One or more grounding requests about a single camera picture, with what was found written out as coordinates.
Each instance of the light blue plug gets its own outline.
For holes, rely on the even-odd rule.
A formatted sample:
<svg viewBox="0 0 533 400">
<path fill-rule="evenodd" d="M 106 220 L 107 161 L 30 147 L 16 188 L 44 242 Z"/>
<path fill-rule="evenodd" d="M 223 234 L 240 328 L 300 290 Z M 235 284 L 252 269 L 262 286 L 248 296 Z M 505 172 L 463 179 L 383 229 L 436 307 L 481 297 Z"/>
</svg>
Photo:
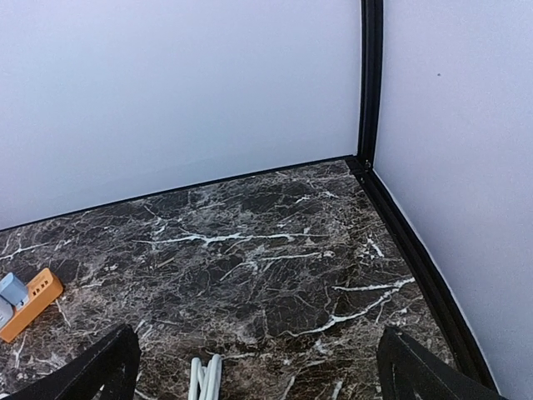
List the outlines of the light blue plug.
<svg viewBox="0 0 533 400">
<path fill-rule="evenodd" d="M 0 329 L 9 322 L 13 316 L 13 306 L 0 297 Z"/>
<path fill-rule="evenodd" d="M 12 272 L 0 281 L 0 296 L 20 310 L 29 302 L 27 287 Z"/>
</svg>

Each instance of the black object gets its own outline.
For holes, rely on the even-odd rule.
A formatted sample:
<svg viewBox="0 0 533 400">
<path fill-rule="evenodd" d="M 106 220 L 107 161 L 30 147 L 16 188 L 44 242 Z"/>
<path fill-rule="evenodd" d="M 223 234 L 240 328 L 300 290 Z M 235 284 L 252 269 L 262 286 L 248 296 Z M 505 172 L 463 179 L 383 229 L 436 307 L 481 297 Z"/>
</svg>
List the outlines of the black object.
<svg viewBox="0 0 533 400">
<path fill-rule="evenodd" d="M 69 364 L 5 397 L 6 400 L 132 400 L 141 349 L 129 325 L 120 325 Z"/>
<path fill-rule="evenodd" d="M 383 64 L 383 0 L 361 0 L 362 66 L 361 114 L 357 156 L 365 169 L 372 168 L 380 113 Z"/>
<path fill-rule="evenodd" d="M 398 328 L 387 327 L 377 351 L 383 400 L 505 400 L 452 369 Z"/>
<path fill-rule="evenodd" d="M 457 367 L 467 377 L 496 390 L 485 359 L 441 274 L 391 194 L 374 172 L 383 61 L 383 0 L 361 0 L 361 118 L 357 155 L 346 162 L 380 214 L 421 288 Z"/>
</svg>

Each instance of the white wall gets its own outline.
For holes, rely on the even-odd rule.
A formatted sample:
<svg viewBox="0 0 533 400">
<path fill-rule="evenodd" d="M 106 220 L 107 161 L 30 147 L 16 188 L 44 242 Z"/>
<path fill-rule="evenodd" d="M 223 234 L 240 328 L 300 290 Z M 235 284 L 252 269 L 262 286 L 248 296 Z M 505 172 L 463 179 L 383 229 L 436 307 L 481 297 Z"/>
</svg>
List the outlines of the white wall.
<svg viewBox="0 0 533 400">
<path fill-rule="evenodd" d="M 0 2 L 0 228 L 356 151 L 359 2 Z"/>
<path fill-rule="evenodd" d="M 501 392 L 533 398 L 533 5 L 386 0 L 376 170 Z"/>
</svg>

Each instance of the dark brown marble surface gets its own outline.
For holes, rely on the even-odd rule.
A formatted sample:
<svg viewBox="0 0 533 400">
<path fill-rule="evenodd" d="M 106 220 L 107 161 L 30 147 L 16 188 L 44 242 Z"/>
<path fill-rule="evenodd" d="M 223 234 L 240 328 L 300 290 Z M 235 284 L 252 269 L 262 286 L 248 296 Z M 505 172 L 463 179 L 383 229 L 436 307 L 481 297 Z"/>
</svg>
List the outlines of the dark brown marble surface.
<svg viewBox="0 0 533 400">
<path fill-rule="evenodd" d="M 378 399 L 386 325 L 451 361 L 420 290 L 344 162 L 271 172 L 0 232 L 0 273 L 49 267 L 65 293 L 0 344 L 0 393 L 114 324 L 136 328 L 142 399 L 185 398 L 224 357 L 223 399 Z"/>
</svg>

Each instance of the white cable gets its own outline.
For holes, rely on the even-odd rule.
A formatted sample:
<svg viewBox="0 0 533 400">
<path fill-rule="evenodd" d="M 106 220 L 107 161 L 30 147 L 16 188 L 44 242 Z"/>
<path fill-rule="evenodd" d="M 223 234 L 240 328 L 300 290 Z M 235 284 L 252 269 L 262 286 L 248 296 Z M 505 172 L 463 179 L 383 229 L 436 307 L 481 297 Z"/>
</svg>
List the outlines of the white cable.
<svg viewBox="0 0 533 400">
<path fill-rule="evenodd" d="M 222 358 L 220 355 L 215 354 L 209 360 L 207 367 L 202 366 L 200 358 L 193 358 L 188 400 L 218 400 L 221 378 Z"/>
</svg>

